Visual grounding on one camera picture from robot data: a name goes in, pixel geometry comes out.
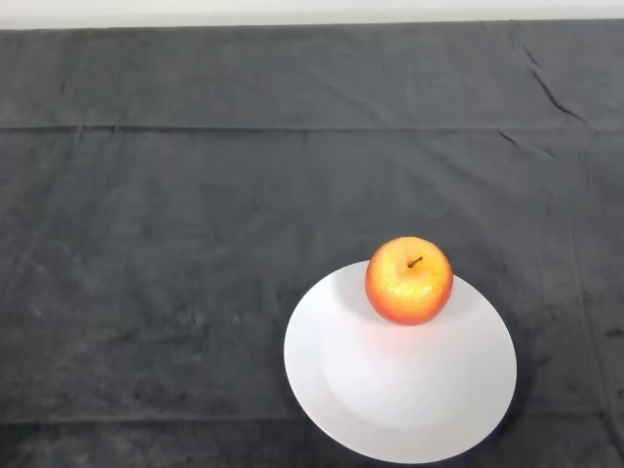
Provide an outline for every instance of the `plate rim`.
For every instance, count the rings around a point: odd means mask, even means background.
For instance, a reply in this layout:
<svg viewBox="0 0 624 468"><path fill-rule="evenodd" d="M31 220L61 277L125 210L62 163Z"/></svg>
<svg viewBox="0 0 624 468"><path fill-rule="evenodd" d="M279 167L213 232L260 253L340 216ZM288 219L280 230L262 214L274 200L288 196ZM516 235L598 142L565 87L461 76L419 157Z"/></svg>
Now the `plate rim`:
<svg viewBox="0 0 624 468"><path fill-rule="evenodd" d="M496 312L496 314L498 315L499 320L501 321L501 323L503 324L503 327L507 333L507 337L509 338L509 342L511 343L511 350L513 352L513 356L514 356L514 364L515 364L515 372L514 372L514 390L511 393L510 399L509 399L509 403L507 404L505 411L502 412L502 415L500 417L500 419L496 422L495 425L493 425L493 427L491 428L491 430L489 432L487 432L487 434L485 434L476 444L474 444L473 446L460 451L458 453L455 453L453 455L444 457L444 458L432 458L429 460L425 460L425 461L396 461L396 460L388 460L388 459L384 459L384 458L379 458L377 455L371 454L370 452L367 452L365 449L362 448L352 448L349 446L346 446L344 443L342 443L337 437L335 437L332 434L331 429L328 429L327 427L324 427L324 424L319 423L319 421L317 420L317 418L315 418L314 416L312 416L308 410L306 409L306 407L301 403L300 400L300 395L297 394L297 391L294 389L294 386L292 384L292 374L289 371L289 364L288 364L288 351L287 351L287 338L289 335L289 330L291 329L291 322L293 320L294 317L294 313L296 311L296 309L299 307L299 304L303 301L303 299L308 295L308 293L310 291L312 291L317 285L319 285L322 281L326 280L327 278L329 278L329 276L345 269L345 268L349 268L352 266L356 266L356 265L361 265L361 264L368 264L370 261L369 260L362 260L362 261L356 261L354 263L349 263L347 265L344 265L340 268L337 268L336 270L333 270L332 272L328 273L327 275L325 275L323 278L321 278L320 280L318 280L316 283L314 283L310 288L308 288L306 290L306 292L303 294L303 296L301 297L301 299L297 302L296 306L294 307L294 309L292 310L291 316L289 317L289 321L287 323L286 326L286 331L284 333L284 346L283 346L283 354L284 354L284 368L286 371L286 377L287 377L287 381L289 383L289 386L291 387L291 391L294 394L294 398L296 399L297 403L299 404L299 407L303 410L303 412L305 413L305 415L314 423L314 425L316 427L318 427L323 433L325 433L328 437L330 437L335 443L341 445L342 447L349 449L355 453L358 453L362 456L366 456L368 458L374 459L374 460L378 460L378 461L383 461L386 463L395 463L395 464L426 464L426 463L435 463L435 462L439 462L439 461L444 461L444 460L450 460L452 458L455 458L463 453L466 453L467 451L477 447L478 445L480 445L483 441L485 441L499 426L500 423L503 421L503 419L505 418L505 416L507 415L507 413L509 412L509 408L511 407L514 399L516 398L516 393L518 391L518 355L516 353L516 346L514 344L514 340L511 336L511 334L509 333L509 328L507 327L507 325L505 324L505 322L503 321L502 317L500 316L500 313L498 312L498 310L491 304L491 302L489 302L488 298L485 297L479 290L477 290L477 288L475 288L473 285L471 285L469 282L467 282L466 280L464 280L463 278L457 276L454 272L453 272L453 277L455 280L459 279L460 281L466 283L470 288L472 288L474 291L476 291L485 301L486 303L494 310L494 312Z"/></svg>

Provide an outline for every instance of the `white plate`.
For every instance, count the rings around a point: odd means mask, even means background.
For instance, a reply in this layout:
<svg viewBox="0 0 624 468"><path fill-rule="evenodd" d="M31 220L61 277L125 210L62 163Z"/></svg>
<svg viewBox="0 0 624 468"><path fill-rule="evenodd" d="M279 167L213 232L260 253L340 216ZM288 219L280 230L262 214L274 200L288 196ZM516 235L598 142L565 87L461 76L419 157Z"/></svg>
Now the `white plate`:
<svg viewBox="0 0 624 468"><path fill-rule="evenodd" d="M372 458L425 463L470 449L514 394L516 353L505 324L456 276L434 320L391 324L367 300L367 265L331 273L294 309L284 343L294 395L330 437Z"/></svg>

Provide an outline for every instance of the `white wall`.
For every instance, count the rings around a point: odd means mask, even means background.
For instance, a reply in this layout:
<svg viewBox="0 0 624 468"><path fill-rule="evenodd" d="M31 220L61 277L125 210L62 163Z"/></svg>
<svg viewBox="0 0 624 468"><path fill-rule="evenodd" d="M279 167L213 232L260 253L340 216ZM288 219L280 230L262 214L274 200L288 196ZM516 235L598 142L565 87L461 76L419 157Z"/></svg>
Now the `white wall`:
<svg viewBox="0 0 624 468"><path fill-rule="evenodd" d="M624 18L624 0L0 0L0 28Z"/></svg>

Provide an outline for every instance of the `apple stem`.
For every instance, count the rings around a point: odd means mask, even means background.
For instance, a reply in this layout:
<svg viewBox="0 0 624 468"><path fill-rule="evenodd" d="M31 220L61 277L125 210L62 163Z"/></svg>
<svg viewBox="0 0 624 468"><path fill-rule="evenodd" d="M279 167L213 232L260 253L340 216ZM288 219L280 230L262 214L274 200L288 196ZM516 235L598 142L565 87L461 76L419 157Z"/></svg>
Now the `apple stem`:
<svg viewBox="0 0 624 468"><path fill-rule="evenodd" d="M420 260L422 260L422 256L420 258L417 258L416 260L414 260L412 263L408 263L408 268L412 268Z"/></svg>

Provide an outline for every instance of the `red apple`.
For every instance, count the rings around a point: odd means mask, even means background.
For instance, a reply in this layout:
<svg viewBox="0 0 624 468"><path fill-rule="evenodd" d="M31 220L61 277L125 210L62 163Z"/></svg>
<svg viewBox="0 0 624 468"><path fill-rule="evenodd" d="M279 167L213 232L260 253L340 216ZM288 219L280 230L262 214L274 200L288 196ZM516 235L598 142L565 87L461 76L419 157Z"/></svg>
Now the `red apple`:
<svg viewBox="0 0 624 468"><path fill-rule="evenodd" d="M383 318L418 325L442 310L452 280L449 260L436 245L418 237L400 237L374 253L365 286L370 304Z"/></svg>

